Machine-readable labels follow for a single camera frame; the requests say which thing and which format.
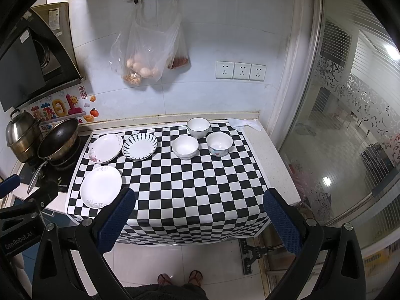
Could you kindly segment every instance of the pot lid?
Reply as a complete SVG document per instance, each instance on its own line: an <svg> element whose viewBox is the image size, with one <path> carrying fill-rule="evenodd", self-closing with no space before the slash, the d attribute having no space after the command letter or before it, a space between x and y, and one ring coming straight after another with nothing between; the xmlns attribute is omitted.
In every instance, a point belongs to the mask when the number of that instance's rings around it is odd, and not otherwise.
<svg viewBox="0 0 400 300"><path fill-rule="evenodd" d="M31 114L27 112L21 113L19 109L15 109L11 113L10 117L11 121L7 124L7 128L5 129L5 140L7 141L7 146L18 141L35 122L35 119Z"/></svg>

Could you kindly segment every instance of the plate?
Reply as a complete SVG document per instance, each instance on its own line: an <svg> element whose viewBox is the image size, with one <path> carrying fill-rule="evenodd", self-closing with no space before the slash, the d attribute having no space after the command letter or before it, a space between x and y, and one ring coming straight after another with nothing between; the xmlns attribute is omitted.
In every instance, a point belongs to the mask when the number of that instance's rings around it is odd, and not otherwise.
<svg viewBox="0 0 400 300"><path fill-rule="evenodd" d="M93 142L89 149L89 159L95 164L113 160L123 147L123 138L118 134L106 134Z"/></svg>
<svg viewBox="0 0 400 300"><path fill-rule="evenodd" d="M100 209L118 196L123 179L118 169L109 165L94 168L83 179L80 198L91 209Z"/></svg>
<svg viewBox="0 0 400 300"><path fill-rule="evenodd" d="M133 161L141 161L150 157L157 148L157 138L153 134L139 133L125 141L122 154Z"/></svg>

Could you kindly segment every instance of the wall outlet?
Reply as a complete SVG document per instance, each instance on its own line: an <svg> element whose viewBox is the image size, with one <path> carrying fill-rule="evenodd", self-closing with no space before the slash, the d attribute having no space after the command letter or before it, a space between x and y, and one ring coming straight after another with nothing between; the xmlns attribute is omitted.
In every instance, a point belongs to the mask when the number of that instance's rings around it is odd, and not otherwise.
<svg viewBox="0 0 400 300"><path fill-rule="evenodd" d="M232 79L233 62L217 61L215 63L215 77L218 79Z"/></svg>
<svg viewBox="0 0 400 300"><path fill-rule="evenodd" d="M233 78L241 80L249 80L251 64L248 63L235 63L233 70Z"/></svg>
<svg viewBox="0 0 400 300"><path fill-rule="evenodd" d="M260 64L252 64L250 70L250 80L264 81L267 67Z"/></svg>

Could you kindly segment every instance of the frying pan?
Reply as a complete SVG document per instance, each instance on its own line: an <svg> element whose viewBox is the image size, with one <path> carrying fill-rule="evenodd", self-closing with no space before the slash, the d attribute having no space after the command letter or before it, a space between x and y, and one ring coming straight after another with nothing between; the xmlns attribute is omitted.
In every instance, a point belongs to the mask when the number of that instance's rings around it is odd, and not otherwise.
<svg viewBox="0 0 400 300"><path fill-rule="evenodd" d="M27 188L29 194L38 181L39 173L49 160L61 159L74 145L78 137L78 120L76 118L67 119L56 126L43 138L37 148L37 156L44 159L39 166Z"/></svg>

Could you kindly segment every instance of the black and white tablecloth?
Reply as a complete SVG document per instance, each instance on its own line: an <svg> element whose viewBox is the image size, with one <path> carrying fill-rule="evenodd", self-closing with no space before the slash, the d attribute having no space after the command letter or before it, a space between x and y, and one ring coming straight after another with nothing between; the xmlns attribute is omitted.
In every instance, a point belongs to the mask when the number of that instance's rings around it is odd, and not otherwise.
<svg viewBox="0 0 400 300"><path fill-rule="evenodd" d="M210 155L206 139L199 151L181 160L171 141L187 135L186 126L157 126L137 131L113 131L127 140L137 133L152 133L158 146L143 161L117 158L101 166L113 166L122 174L122 186L135 191L136 205L120 239L134 244L181 244L214 242L229 237L256 236L269 223L263 209L267 184L244 135L226 121L211 122L211 132L231 135L233 147L224 157ZM66 212L77 222L94 218L100 209L86 207L80 187L87 173L100 166L89 160L87 141L68 190Z"/></svg>

